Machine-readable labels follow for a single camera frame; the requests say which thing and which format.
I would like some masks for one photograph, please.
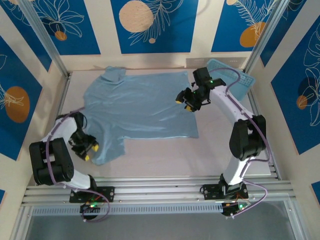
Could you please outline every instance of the light blue plastic tray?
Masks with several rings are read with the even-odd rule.
[[[227,64],[224,64],[215,59],[211,59],[210,61],[208,61],[206,67],[208,68],[209,72],[213,69],[232,68]],[[238,72],[240,73],[241,80],[240,82],[230,87],[230,92],[238,101],[241,101],[244,99],[249,89],[254,85],[256,80],[252,76],[249,76],[241,71]],[[238,75],[235,72],[227,69],[210,72],[210,76],[212,77],[212,79],[222,79],[227,86],[235,82],[238,78]]]

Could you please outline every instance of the blue cloth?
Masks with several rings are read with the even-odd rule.
[[[107,67],[84,93],[86,132],[96,137],[96,165],[125,154],[124,139],[198,138],[195,114],[176,104],[189,87],[186,71],[126,75]]]

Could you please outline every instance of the white table surface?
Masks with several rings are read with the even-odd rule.
[[[127,70],[127,75],[181,72],[183,69]],[[192,69],[188,69],[193,82]],[[62,113],[84,106],[83,95],[89,85],[104,71],[74,71],[70,79]],[[248,97],[242,104],[251,110]],[[214,104],[195,113],[199,138],[171,138],[134,140],[125,139],[126,154],[104,165],[94,165],[69,151],[76,170],[94,177],[179,177],[219,176],[231,159],[229,139],[233,124]],[[267,163],[253,162],[247,176],[270,175]]]

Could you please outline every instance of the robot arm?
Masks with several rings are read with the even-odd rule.
[[[178,94],[176,102],[185,103],[185,109],[195,112],[200,110],[201,106],[210,104],[212,101],[233,124],[229,141],[232,158],[220,176],[219,185],[212,190],[217,193],[216,199],[233,199],[235,194],[243,191],[246,187],[243,183],[243,177],[249,167],[248,163],[266,148],[248,117],[258,125],[264,136],[266,135],[266,120],[262,115],[255,116],[242,106],[230,92],[227,92],[226,83],[222,79],[212,80],[206,67],[195,70],[193,76],[195,82],[192,83],[192,87],[196,84],[198,88],[183,90]]]
[[[64,115],[55,121],[53,129],[62,122]],[[90,175],[82,174],[74,169],[69,155],[67,144],[72,145],[72,150],[81,159],[88,161],[89,151],[98,151],[96,139],[83,132],[84,115],[76,112],[67,117],[57,128],[49,142],[49,161],[51,162],[54,179],[57,183],[65,184],[74,189],[92,189],[96,187]],[[39,142],[29,146],[34,180],[38,185],[53,185],[46,158],[46,142],[50,133]]]

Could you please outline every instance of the cable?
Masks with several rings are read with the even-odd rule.
[[[70,115],[72,115],[72,114],[74,114],[74,113],[77,113],[77,112],[79,112],[79,111],[81,111],[81,110],[83,110],[83,109],[85,109],[85,108],[84,108],[84,107],[81,107],[81,108],[79,108],[79,109],[77,109],[77,110],[74,110],[74,111],[71,111],[69,114],[65,115],[65,116],[62,118],[62,120],[61,120],[61,121],[53,128],[53,130],[50,132],[50,135],[48,136],[48,139],[47,139],[47,141],[46,141],[46,143],[45,143],[45,157],[46,157],[46,160],[47,160],[46,163],[47,163],[47,166],[48,166],[50,178],[51,178],[52,183],[53,183],[54,185],[64,185],[64,184],[63,184],[63,183],[58,183],[58,182],[56,181],[56,179],[55,179],[55,176],[54,176],[54,173],[53,173],[53,170],[52,170],[52,166],[51,166],[51,162],[50,162],[49,142],[51,141],[51,138],[53,137],[53,135],[55,134],[55,132],[57,131],[57,129],[59,128],[59,126],[60,126]],[[83,219],[84,222],[88,222],[88,223],[98,223],[98,222],[101,222],[101,221],[103,221],[104,219],[107,218],[107,216],[108,216],[108,214],[109,214],[109,212],[110,212],[110,202],[109,202],[109,200],[108,200],[108,198],[107,198],[106,196],[102,195],[102,194],[99,193],[99,192],[92,191],[92,190],[90,190],[90,189],[74,188],[74,187],[70,187],[70,186],[67,186],[67,185],[65,185],[65,186],[66,186],[67,188],[75,191],[75,192],[81,191],[81,192],[85,192],[85,193],[90,193],[90,194],[98,195],[98,196],[100,196],[101,198],[103,198],[103,199],[106,201],[106,203],[108,204],[108,210],[107,210],[106,214],[105,214],[103,217],[101,217],[101,218],[99,218],[99,219],[96,219],[96,220],[87,220],[87,219],[85,219],[85,218],[84,218],[84,211],[83,211],[81,217],[82,217],[82,219]]]
[[[213,70],[209,71],[209,73],[212,73],[212,72],[215,72],[215,71],[221,71],[221,70],[229,70],[229,71],[233,71],[233,72],[235,72],[235,73],[237,74],[237,79],[236,79],[236,81],[234,81],[233,83],[231,83],[229,86],[226,87],[226,89],[225,89],[225,94],[226,94],[226,96],[228,97],[228,99],[242,112],[242,114],[251,122],[251,124],[254,126],[254,128],[258,131],[259,135],[261,136],[261,138],[262,138],[262,140],[263,140],[263,142],[264,142],[264,144],[265,144],[265,147],[266,147],[266,149],[267,149],[267,152],[268,152],[267,159],[249,159],[249,160],[245,163],[245,166],[243,167],[243,169],[242,169],[242,171],[241,171],[241,173],[240,173],[240,177],[243,178],[243,177],[244,177],[244,174],[245,174],[246,170],[248,169],[248,167],[249,167],[249,165],[250,165],[251,162],[264,162],[264,163],[269,162],[269,160],[271,159],[271,148],[270,148],[270,146],[269,146],[269,143],[268,143],[266,137],[264,136],[264,134],[262,133],[262,131],[261,131],[261,129],[258,127],[258,125],[252,120],[252,118],[251,118],[247,113],[245,113],[245,111],[243,110],[243,108],[242,108],[242,107],[230,96],[230,94],[229,94],[229,89],[230,89],[233,85],[235,85],[235,84],[237,84],[238,82],[240,82],[240,80],[241,80],[241,75],[240,75],[240,73],[239,73],[237,70],[235,70],[235,69],[233,69],[233,68],[230,68],[230,67],[220,67],[220,68],[216,68],[216,69],[213,69]],[[268,190],[267,190],[264,186],[262,186],[262,185],[259,185],[259,184],[256,184],[256,183],[253,183],[253,182],[250,182],[250,181],[246,181],[246,180],[244,180],[244,179],[243,179],[243,182],[244,182],[245,184],[249,184],[249,185],[252,185],[252,186],[255,186],[255,187],[258,187],[258,188],[263,189],[263,190],[264,190],[264,196],[263,196],[261,199],[259,199],[257,202],[255,202],[255,203],[253,203],[252,205],[246,207],[244,210],[242,210],[242,211],[240,211],[240,212],[238,212],[238,213],[230,216],[230,217],[232,217],[232,218],[234,218],[235,216],[238,216],[238,215],[244,213],[245,211],[253,208],[254,206],[258,205],[259,203],[261,203],[261,202],[267,197],[267,194],[268,194]]]

